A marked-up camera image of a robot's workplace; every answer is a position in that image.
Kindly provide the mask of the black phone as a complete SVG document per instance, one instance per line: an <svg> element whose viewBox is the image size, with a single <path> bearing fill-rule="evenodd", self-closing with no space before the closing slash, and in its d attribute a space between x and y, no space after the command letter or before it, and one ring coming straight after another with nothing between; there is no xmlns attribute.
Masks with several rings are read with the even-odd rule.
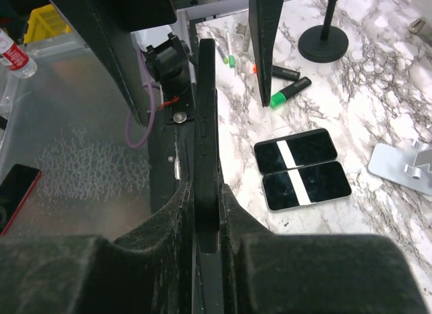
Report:
<svg viewBox="0 0 432 314"><path fill-rule="evenodd" d="M338 157L329 132L324 128L258 142L254 154L262 175L325 163Z"/></svg>

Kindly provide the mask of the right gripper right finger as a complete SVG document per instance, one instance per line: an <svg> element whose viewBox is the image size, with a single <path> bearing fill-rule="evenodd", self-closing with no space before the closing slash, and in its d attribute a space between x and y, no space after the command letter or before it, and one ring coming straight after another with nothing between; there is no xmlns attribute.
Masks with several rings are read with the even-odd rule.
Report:
<svg viewBox="0 0 432 314"><path fill-rule="evenodd" d="M224 297L228 313L426 313L401 250L372 234L278 235L243 209L228 185Z"/></svg>

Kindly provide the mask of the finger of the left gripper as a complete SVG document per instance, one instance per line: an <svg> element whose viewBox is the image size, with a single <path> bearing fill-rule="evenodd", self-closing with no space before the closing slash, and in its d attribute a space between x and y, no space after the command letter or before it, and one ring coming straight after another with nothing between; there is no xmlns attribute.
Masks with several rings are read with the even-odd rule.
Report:
<svg viewBox="0 0 432 314"><path fill-rule="evenodd" d="M173 0L49 0L103 64L141 126L149 122L131 33L177 20Z"/></svg>
<svg viewBox="0 0 432 314"><path fill-rule="evenodd" d="M273 48L284 0L249 0L248 24L261 103L271 100Z"/></svg>

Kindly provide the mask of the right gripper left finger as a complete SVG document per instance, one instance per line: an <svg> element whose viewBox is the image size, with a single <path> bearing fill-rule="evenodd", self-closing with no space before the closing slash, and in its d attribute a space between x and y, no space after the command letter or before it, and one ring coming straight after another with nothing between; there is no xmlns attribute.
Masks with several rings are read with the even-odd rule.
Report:
<svg viewBox="0 0 432 314"><path fill-rule="evenodd" d="M114 241L1 239L2 313L190 313L192 185Z"/></svg>

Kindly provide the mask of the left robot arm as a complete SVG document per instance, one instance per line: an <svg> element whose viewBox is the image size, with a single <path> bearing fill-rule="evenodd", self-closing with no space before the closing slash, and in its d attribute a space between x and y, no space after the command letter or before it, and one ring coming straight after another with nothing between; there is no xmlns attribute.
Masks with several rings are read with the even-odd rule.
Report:
<svg viewBox="0 0 432 314"><path fill-rule="evenodd" d="M113 78L140 125L147 125L147 97L140 86L131 33L177 21L174 0L49 0ZM248 24L263 106L271 101L275 35L284 0L248 0ZM143 48L150 75L169 96L190 91L188 49L170 33Z"/></svg>

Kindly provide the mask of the silver phone stand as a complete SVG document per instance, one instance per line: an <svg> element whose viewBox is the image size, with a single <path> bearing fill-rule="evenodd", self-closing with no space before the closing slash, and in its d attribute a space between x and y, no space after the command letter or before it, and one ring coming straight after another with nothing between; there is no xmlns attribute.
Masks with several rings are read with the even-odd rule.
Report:
<svg viewBox="0 0 432 314"><path fill-rule="evenodd" d="M413 140L409 150L379 143L367 166L370 174L431 196L431 145Z"/></svg>

